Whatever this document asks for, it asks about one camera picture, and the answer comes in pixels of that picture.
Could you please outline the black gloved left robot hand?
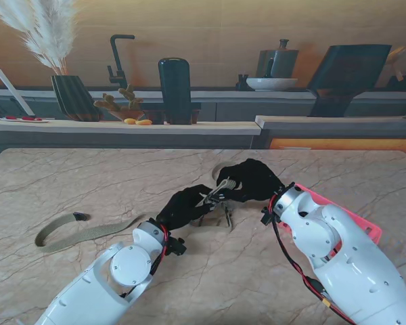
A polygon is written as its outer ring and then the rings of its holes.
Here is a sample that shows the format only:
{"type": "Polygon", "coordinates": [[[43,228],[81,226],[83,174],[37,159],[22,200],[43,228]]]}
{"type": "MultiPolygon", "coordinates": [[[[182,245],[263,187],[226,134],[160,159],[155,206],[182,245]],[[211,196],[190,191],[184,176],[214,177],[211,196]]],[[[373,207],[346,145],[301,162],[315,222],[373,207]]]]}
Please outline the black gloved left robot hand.
{"type": "Polygon", "coordinates": [[[182,228],[214,209],[212,204],[198,204],[212,191],[205,185],[196,185],[175,193],[156,216],[156,221],[168,231],[182,228]]]}

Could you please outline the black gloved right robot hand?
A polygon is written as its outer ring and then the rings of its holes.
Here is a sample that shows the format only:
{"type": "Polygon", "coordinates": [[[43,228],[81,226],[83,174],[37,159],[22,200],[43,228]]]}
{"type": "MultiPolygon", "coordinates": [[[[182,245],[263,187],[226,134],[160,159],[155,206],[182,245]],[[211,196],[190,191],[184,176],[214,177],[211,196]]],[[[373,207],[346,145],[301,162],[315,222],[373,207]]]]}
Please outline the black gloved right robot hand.
{"type": "Polygon", "coordinates": [[[219,172],[217,185],[224,179],[232,179],[237,186],[242,186],[240,189],[224,191],[226,199],[236,202],[268,200],[285,188],[266,164],[252,158],[236,165],[223,167],[219,172]]]}

